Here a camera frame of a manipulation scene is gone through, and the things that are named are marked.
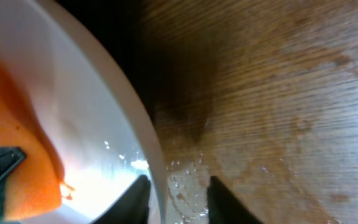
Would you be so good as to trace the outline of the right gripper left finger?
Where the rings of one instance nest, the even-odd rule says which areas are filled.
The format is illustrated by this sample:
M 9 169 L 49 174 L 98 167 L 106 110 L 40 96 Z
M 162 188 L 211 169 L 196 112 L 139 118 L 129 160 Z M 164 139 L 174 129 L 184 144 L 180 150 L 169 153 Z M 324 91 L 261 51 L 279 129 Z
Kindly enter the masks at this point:
M 92 224 L 147 224 L 151 182 L 139 176 L 119 199 Z

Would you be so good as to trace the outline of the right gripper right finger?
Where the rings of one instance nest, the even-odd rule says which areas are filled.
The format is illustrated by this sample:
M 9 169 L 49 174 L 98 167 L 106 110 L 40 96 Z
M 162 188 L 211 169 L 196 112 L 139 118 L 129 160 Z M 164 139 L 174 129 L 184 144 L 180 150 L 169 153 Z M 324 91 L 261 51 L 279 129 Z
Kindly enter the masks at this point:
M 207 188 L 209 224 L 262 224 L 217 176 Z

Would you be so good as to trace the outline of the orange green scrub sponge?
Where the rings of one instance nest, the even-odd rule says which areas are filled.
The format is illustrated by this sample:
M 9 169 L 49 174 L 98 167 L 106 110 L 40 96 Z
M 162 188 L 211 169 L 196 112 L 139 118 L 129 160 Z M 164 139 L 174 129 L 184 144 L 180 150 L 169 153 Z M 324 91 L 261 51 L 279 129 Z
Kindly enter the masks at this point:
M 62 205 L 60 181 L 40 126 L 0 64 L 0 221 L 43 215 Z

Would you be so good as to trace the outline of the pink plate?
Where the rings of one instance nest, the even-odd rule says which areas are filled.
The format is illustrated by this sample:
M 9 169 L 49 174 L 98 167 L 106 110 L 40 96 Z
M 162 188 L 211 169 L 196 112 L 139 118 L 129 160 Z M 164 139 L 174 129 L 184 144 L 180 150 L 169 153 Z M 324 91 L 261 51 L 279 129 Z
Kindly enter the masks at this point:
M 54 212 L 30 223 L 94 223 L 151 183 L 149 223 L 165 223 L 167 180 L 160 144 L 137 93 L 114 59 L 55 1 L 0 1 L 0 62 L 54 147 L 73 187 Z

